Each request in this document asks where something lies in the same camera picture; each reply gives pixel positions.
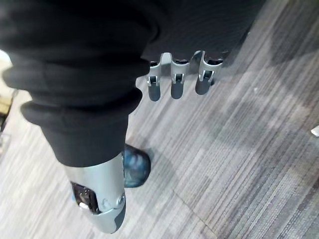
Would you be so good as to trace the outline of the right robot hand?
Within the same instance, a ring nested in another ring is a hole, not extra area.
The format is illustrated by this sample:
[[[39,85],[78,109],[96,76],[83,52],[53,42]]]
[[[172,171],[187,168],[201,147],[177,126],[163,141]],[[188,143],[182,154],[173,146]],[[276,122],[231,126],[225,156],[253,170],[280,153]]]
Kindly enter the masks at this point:
[[[245,39],[262,0],[3,0],[2,77],[27,91],[24,118],[38,125],[63,165],[77,206],[113,234],[126,213],[126,188],[143,185],[149,156],[127,145],[129,114],[160,99],[162,56],[170,56],[171,97],[181,98],[194,56],[195,91],[206,94]]]

